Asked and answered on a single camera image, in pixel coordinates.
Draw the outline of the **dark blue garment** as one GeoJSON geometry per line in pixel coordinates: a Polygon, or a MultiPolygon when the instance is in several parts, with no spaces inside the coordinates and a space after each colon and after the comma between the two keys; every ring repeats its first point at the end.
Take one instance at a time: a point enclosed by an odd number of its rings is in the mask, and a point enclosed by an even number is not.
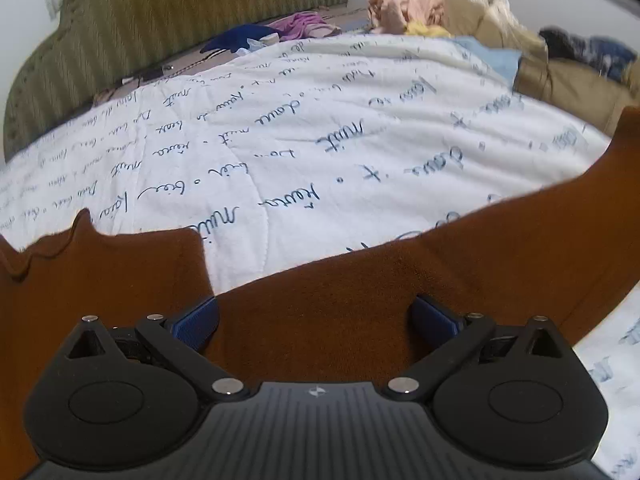
{"type": "Polygon", "coordinates": [[[247,49],[250,45],[248,40],[261,40],[262,38],[272,34],[276,34],[277,37],[279,37],[277,29],[272,27],[257,24],[244,24],[233,27],[232,29],[226,30],[221,34],[210,38],[206,41],[204,46],[201,47],[200,52],[205,53],[213,50],[229,50],[231,52],[236,52],[241,48],[247,49]]]}

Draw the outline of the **brown long-sleeve sweater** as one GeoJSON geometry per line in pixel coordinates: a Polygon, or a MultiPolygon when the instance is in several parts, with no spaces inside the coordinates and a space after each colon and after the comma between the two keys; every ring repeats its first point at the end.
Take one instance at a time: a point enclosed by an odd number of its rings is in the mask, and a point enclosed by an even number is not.
{"type": "MultiPolygon", "coordinates": [[[[407,318],[420,294],[506,325],[545,314],[576,344],[638,281],[639,112],[628,107],[606,152],[576,179],[221,294],[205,354],[250,384],[382,382],[425,349],[407,318]]],[[[24,404],[84,315],[129,326],[212,293],[191,229],[106,236],[81,211],[22,252],[3,244],[2,477],[37,465],[24,404]]]]}

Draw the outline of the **dark patterned garment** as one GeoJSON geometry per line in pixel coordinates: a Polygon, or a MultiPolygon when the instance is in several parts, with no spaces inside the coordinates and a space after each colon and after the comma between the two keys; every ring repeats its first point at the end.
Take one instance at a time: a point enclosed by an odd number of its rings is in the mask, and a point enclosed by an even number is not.
{"type": "Polygon", "coordinates": [[[547,44],[549,58],[587,65],[617,82],[623,81],[625,70],[638,60],[635,50],[608,37],[583,37],[557,27],[542,28],[539,36],[547,44]]]}

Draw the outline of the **pink garment pile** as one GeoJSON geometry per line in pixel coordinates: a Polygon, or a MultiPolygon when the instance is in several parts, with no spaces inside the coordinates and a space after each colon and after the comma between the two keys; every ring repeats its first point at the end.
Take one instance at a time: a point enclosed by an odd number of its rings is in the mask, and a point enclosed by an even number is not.
{"type": "Polygon", "coordinates": [[[445,0],[368,0],[368,13],[374,32],[402,35],[410,23],[440,26],[444,21],[445,0]]]}

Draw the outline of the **light blue garment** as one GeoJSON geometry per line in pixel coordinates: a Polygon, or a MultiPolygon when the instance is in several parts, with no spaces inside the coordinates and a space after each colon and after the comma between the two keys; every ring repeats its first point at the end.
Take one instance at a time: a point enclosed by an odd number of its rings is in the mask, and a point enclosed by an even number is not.
{"type": "Polygon", "coordinates": [[[451,41],[482,60],[494,72],[499,74],[510,87],[514,85],[518,69],[520,68],[522,58],[521,51],[486,47],[471,36],[457,36],[452,38],[451,41]]]}

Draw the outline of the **khaki trousers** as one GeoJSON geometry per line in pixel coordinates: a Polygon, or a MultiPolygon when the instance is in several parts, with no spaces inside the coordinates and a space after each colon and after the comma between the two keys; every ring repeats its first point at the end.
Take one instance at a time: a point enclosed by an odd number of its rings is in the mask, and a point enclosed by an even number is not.
{"type": "Polygon", "coordinates": [[[593,68],[573,61],[532,60],[523,56],[514,90],[564,110],[612,136],[627,106],[639,105],[639,87],[602,77],[593,68]]]}

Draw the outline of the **cream beige jacket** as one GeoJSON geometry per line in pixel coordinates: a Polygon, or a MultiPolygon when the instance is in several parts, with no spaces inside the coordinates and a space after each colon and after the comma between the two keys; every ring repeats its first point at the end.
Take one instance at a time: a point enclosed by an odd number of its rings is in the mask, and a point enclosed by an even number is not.
{"type": "Polygon", "coordinates": [[[518,21],[509,0],[444,0],[444,27],[451,35],[474,37],[488,48],[548,60],[546,42],[518,21]]]}

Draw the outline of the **yellow garment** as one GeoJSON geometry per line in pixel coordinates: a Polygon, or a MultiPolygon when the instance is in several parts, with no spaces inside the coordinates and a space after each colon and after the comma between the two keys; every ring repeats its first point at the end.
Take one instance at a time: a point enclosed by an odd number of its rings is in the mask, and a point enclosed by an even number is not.
{"type": "Polygon", "coordinates": [[[425,38],[452,38],[452,35],[445,27],[434,24],[425,24],[416,20],[410,21],[407,24],[405,35],[425,38]]]}

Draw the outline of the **white script-print bed quilt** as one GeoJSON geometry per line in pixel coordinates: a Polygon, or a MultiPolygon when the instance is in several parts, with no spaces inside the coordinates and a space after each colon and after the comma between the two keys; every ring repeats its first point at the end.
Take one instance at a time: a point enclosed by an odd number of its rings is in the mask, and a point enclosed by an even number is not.
{"type": "MultiPolygon", "coordinates": [[[[1,247],[22,252],[81,211],[106,236],[191,229],[219,328],[225,292],[576,179],[614,134],[451,40],[289,41],[134,90],[14,156],[1,247]]],[[[24,404],[38,462],[19,479],[639,474],[639,281],[576,344],[545,314],[493,319],[480,352],[417,401],[383,388],[422,352],[382,382],[226,370],[250,394],[210,402],[144,348],[141,320],[72,327],[24,404]]]]}

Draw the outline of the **olive upholstered headboard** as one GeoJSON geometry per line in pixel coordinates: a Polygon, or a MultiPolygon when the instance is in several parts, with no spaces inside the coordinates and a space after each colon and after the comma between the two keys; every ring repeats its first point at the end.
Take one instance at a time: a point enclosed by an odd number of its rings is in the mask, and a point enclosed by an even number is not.
{"type": "Polygon", "coordinates": [[[3,148],[13,158],[122,78],[245,23],[348,0],[63,0],[58,29],[17,73],[3,148]]]}

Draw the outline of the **purple garment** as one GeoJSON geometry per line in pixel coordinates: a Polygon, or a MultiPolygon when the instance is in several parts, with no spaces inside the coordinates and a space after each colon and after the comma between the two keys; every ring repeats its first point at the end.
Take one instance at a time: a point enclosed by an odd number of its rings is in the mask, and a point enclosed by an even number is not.
{"type": "Polygon", "coordinates": [[[327,23],[319,13],[311,11],[279,18],[269,23],[268,27],[275,29],[282,41],[326,38],[342,32],[338,26],[327,23]]]}

